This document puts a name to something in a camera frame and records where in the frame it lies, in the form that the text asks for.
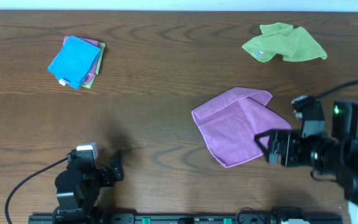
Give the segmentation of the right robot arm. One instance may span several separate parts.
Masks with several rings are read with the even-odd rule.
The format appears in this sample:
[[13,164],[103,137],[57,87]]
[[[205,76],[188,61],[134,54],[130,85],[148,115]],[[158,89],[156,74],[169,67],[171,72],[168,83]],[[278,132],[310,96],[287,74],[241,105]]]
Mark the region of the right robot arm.
[[358,102],[335,101],[332,134],[324,132],[323,107],[317,97],[292,102],[301,129],[269,128],[252,135],[269,164],[309,166],[310,176],[334,175],[344,197],[358,208]]

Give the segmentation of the purple microfiber cloth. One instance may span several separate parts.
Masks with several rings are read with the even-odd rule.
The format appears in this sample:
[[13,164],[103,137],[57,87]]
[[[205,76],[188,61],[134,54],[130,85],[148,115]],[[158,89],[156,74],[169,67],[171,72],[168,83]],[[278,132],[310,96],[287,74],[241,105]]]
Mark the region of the purple microfiber cloth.
[[291,129],[288,121],[267,108],[271,99],[266,90],[235,87],[191,112],[209,152],[223,167],[263,156],[254,141],[256,134]]

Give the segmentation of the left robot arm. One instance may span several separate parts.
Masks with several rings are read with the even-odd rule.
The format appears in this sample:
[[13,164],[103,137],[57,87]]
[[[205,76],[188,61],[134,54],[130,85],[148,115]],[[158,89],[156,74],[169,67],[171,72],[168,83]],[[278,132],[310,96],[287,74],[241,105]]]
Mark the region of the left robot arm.
[[112,169],[98,169],[94,162],[70,161],[55,179],[58,207],[52,213],[52,223],[108,223],[108,215],[95,203],[100,189],[112,187],[115,181]]

